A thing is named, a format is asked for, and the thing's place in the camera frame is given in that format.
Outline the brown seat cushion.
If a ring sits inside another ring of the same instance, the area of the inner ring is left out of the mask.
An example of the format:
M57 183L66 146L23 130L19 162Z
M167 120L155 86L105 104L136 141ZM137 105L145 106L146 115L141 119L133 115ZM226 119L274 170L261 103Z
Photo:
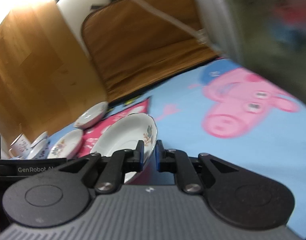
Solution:
M81 36L109 102L217 57L210 46L132 0L118 0L90 13Z

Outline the frosted glass sliding door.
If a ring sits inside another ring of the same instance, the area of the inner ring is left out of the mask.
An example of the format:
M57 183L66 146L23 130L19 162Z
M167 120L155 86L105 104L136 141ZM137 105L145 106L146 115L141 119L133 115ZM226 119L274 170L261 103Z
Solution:
M196 0L211 44L306 104L306 0Z

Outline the white enamel mug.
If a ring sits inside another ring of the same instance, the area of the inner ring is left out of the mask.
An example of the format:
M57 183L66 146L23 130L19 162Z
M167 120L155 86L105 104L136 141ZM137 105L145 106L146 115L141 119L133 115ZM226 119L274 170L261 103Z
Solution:
M21 133L10 145L9 154L11 157L26 158L30 153L31 142L24 133Z

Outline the small floral plate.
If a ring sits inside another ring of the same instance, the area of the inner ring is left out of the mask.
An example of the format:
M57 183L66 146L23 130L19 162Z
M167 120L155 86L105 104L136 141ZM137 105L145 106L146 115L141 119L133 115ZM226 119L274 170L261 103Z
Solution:
M103 101L93 105L77 118L73 127L78 129L87 129L99 122L106 114L109 103Z
M154 152L157 134L158 129L151 116L145 113L132 113L110 126L97 140L91 153L98 153L102 159L107 157L109 161L109 158L117 150L134 150L137 142L142 140L144 142L144 170ZM141 172L126 173L124 183L134 182L139 178Z

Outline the white floral bowl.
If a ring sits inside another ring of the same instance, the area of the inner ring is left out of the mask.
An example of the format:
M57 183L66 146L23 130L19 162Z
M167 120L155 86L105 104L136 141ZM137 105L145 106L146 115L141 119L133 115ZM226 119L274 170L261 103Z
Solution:
M43 132L32 142L26 160L46 159L49 154L49 145L48 132Z

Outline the wood grain wall panel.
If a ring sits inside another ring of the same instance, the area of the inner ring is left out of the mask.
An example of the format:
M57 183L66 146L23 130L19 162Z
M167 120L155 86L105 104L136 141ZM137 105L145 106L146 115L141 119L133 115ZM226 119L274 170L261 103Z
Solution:
M106 100L96 69L54 2L14 9L0 24L0 134L53 134Z

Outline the large floral plate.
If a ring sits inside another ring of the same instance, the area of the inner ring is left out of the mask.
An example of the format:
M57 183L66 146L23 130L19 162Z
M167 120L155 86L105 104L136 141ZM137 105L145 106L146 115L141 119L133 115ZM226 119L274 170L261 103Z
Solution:
M66 158L72 159L79 152L83 144L84 132L81 129L75 129L61 137L52 147L48 154L48 159Z

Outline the blue cartoon pig tablecloth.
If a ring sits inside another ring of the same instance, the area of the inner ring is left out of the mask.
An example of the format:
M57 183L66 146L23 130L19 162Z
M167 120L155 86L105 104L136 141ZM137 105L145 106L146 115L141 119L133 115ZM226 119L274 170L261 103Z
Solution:
M233 229L191 210L180 224L162 223L166 206L138 205L109 220L55 235L14 228L6 239L297 239L306 236L306 107L264 78L227 60L172 78L130 107L118 106L86 132L88 153L96 140L128 114L149 112L165 146L197 156L206 151L288 186L295 209L286 230L252 233Z

